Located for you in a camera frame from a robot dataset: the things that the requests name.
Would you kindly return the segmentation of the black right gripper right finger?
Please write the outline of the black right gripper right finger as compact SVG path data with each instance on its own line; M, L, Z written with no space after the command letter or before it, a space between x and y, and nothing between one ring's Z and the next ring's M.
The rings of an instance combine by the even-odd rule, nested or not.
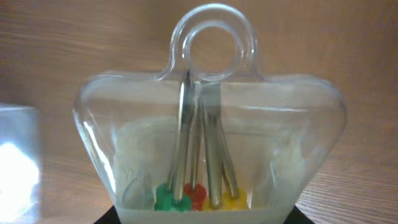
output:
M284 221L284 224L315 224L297 206L295 206Z

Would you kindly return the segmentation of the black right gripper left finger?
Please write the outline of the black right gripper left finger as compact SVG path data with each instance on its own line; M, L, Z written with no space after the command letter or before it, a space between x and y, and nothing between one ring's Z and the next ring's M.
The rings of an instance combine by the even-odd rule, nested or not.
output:
M104 215L102 215L93 224L121 224L115 206L112 206Z

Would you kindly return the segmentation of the clear case of screwdrivers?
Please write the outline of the clear case of screwdrivers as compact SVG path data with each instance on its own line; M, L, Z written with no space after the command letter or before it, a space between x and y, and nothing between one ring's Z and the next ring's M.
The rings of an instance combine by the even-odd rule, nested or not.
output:
M347 122L330 82L263 75L218 3L182 17L163 70L93 77L73 116L121 223L284 223Z

